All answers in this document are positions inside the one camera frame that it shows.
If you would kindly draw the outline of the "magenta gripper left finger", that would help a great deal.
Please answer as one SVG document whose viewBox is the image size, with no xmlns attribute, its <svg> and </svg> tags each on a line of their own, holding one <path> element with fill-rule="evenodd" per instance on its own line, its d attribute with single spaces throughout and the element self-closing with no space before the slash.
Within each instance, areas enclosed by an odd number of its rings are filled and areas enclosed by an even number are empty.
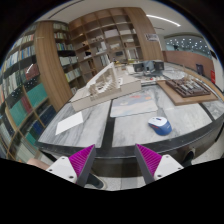
<svg viewBox="0 0 224 224">
<path fill-rule="evenodd" d="M 84 187 L 95 155 L 95 145 L 88 146 L 70 157 L 61 156 L 47 169 L 47 172 Z"/>
</svg>

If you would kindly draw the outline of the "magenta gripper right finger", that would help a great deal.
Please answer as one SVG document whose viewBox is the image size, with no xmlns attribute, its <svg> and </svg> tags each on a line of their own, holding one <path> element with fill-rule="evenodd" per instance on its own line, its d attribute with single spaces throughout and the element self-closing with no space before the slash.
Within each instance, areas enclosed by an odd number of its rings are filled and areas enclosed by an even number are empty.
<svg viewBox="0 0 224 224">
<path fill-rule="evenodd" d="M 183 169 L 172 156 L 168 154 L 161 156 L 140 144 L 135 145 L 135 156 L 146 184 Z"/>
</svg>

